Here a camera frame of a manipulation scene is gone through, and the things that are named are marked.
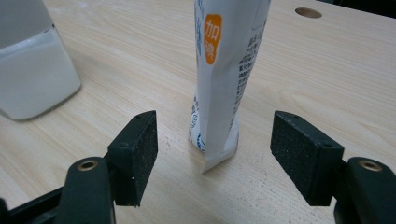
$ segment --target light wood tabletop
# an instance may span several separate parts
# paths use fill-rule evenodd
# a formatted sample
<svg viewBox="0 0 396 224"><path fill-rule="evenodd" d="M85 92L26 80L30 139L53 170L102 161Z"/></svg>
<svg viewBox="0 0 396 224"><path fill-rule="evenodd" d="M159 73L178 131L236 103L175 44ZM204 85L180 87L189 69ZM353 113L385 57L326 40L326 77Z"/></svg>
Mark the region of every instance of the light wood tabletop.
<svg viewBox="0 0 396 224"><path fill-rule="evenodd" d="M104 156L135 115L157 111L159 153L141 207L118 223L334 223L310 207L270 150L275 110L396 170L396 20L312 0L274 0L239 106L236 155L201 174L189 140L196 87L193 0L44 1L81 78L39 118L0 117L0 197L14 208ZM298 15L297 7L321 18Z"/></svg>

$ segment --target white plastic package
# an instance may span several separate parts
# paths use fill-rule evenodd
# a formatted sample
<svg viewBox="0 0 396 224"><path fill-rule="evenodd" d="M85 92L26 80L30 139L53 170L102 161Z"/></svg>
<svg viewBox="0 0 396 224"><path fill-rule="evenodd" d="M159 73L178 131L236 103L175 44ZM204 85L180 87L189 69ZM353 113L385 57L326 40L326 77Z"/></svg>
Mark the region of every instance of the white plastic package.
<svg viewBox="0 0 396 224"><path fill-rule="evenodd" d="M196 0L197 89L190 137L203 172L238 146L237 110L262 41L271 0Z"/></svg>

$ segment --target orange oval sticker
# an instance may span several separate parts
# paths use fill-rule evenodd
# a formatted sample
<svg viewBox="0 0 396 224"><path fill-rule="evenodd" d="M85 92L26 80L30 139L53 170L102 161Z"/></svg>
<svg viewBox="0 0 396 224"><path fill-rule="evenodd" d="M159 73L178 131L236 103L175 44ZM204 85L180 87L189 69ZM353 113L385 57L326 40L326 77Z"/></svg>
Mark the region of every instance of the orange oval sticker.
<svg viewBox="0 0 396 224"><path fill-rule="evenodd" d="M218 44L221 40L221 16L208 14L205 18L205 56L208 64L216 60Z"/></svg>

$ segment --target white plastic container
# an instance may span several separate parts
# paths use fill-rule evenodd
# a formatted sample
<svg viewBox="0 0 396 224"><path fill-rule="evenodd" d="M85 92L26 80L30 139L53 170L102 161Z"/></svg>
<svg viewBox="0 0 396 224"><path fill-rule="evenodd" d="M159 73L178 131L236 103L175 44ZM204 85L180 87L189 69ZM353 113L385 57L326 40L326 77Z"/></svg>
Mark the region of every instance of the white plastic container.
<svg viewBox="0 0 396 224"><path fill-rule="evenodd" d="M0 113L30 119L71 96L80 80L41 0L0 5Z"/></svg>
<svg viewBox="0 0 396 224"><path fill-rule="evenodd" d="M195 1L198 83L190 137L205 153L203 172L231 158L237 149L237 110L256 61L270 2Z"/></svg>

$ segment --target wood grain surface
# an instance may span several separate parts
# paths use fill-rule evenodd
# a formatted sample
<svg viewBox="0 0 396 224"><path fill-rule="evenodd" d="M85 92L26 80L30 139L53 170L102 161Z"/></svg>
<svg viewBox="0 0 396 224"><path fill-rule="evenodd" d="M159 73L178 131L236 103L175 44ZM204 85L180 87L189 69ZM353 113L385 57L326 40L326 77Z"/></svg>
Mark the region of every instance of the wood grain surface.
<svg viewBox="0 0 396 224"><path fill-rule="evenodd" d="M196 85L193 0L45 0L81 78L37 119L0 117L0 197L10 208L64 184L75 161L104 156L135 115L157 110L159 155L141 207L118 223L334 223L310 207L271 154L275 110L396 169L396 20L311 0L275 0L239 107L236 155L201 175L188 137ZM295 13L321 12L319 19Z"/></svg>

